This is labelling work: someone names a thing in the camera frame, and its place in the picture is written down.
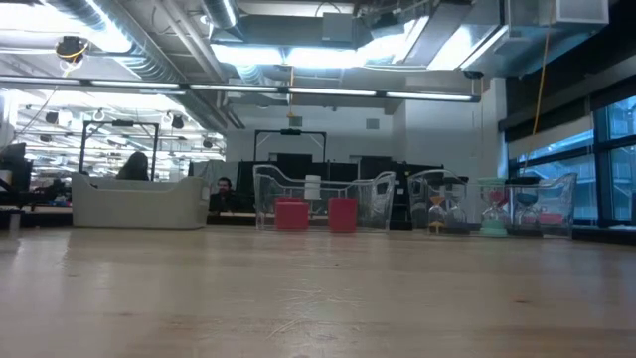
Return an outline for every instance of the glass window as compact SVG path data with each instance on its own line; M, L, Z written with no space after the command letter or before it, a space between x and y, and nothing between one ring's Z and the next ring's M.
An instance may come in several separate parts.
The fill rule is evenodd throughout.
M537 159L547 155L563 153L569 150L581 148L584 146L592 145L594 141L594 132L590 129L583 133L571 136L557 143L550 144L543 148L539 148L530 154L530 159ZM518 161L526 161L526 154L519 157Z
M636 96L610 105L607 117L610 139L636 134Z
M593 155L528 167L524 175L537 175L544 179L557 179L567 173L578 174L576 190L574 191L574 218L598 219L596 170Z
M636 146L612 150L612 203L614 219L632 219L632 196L636 193Z

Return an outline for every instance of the desk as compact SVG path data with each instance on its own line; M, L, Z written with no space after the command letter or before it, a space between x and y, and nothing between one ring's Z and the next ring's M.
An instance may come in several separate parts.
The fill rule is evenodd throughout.
M23 231L12 357L633 357L636 250L562 240Z

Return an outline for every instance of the sand timer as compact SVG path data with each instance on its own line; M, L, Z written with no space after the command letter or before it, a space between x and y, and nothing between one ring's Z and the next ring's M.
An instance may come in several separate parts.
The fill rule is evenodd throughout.
M446 211L441 207L444 202L444 182L442 178L431 178L426 180L428 186L428 198L432 203L428 209L428 230L439 234L439 228L446 226Z
M488 209L481 214L480 233L488 236L508 235L506 227L510 223L510 217L504 209L508 202L506 179L482 178L477 183L481 199L488 205Z
M535 206L539 201L539 177L522 177L512 179L514 185L515 225L525 228L539 226L539 209Z
M468 221L466 212L461 207L466 197L466 183L468 183L468 177L444 177L446 200L449 200L451 205L446 214L448 226L461 226Z

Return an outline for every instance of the yellow cable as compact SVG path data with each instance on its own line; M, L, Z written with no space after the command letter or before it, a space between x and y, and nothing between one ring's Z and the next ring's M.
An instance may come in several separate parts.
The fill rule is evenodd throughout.
M289 86L293 87L294 86L294 67L291 67L291 75L289 78ZM292 106L292 102L294 101L294 95L290 94L289 95L289 112L287 113L287 118L291 118L292 116L294 116L294 113L291 111L291 106Z
M528 148L528 152L526 153L526 162L524 163L524 169L521 173L523 176L526 173L526 168L528 168L528 160L530 159L530 154L533 151L533 138L535 134L537 134L537 129L539 128L539 117L541 116L541 100L544 96L544 84L546 83L546 66L548 63L548 52L550 49L550 32L553 26L553 18L555 17L555 9L556 9L557 0L552 1L552 5L550 8L550 20L548 21L548 31L546 32L546 46L544 48L544 59L541 66L541 81L539 82L539 95L537 98L537 111L535 112L535 125L533 126L533 134L530 137L530 144Z

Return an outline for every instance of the ceiling light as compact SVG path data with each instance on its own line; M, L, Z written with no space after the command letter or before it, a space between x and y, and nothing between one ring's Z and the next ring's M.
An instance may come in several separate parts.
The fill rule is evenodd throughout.
M282 56L277 48L266 46L212 45L212 51L222 63L239 66L280 65Z
M308 88L290 88L290 93L303 94L334 94L334 95L354 95L354 96L375 96L374 90L359 89L308 89Z
M429 16L422 16L417 20L411 20L414 23L411 23L411 21L409 21L404 24L404 31L408 33L408 35L406 35L406 39L404 40L401 49L397 51L396 55L394 56L394 64L404 61L406 56L408 56L410 50L412 50L413 46L415 45L415 42L417 41L417 39L419 39L419 35L421 35L421 32L424 31L426 24L428 24L429 19Z
M152 82L133 82L133 81L104 81L93 80L91 81L95 86L103 87L117 87L117 88L144 88L144 89L178 89L179 84L163 84Z
M19 76L0 76L0 83L33 84L33 85L67 85L67 86L81 84L80 80L19 77Z
M294 48L286 61L286 65L308 69L349 69L364 64L355 50L325 48Z
M477 59L479 59L482 55L488 51L499 39L502 38L508 32L508 25L504 25L499 31L495 33L484 45L482 45L477 51L475 51L463 64L459 67L462 70L465 70L470 65L472 65Z
M278 88L267 86L238 86L238 85L190 85L192 90L224 90L237 92L276 93Z
M400 99L430 99L430 100L451 100L451 101L472 101L476 97L463 94L441 94L441 93L420 93L420 92L387 92L388 98Z

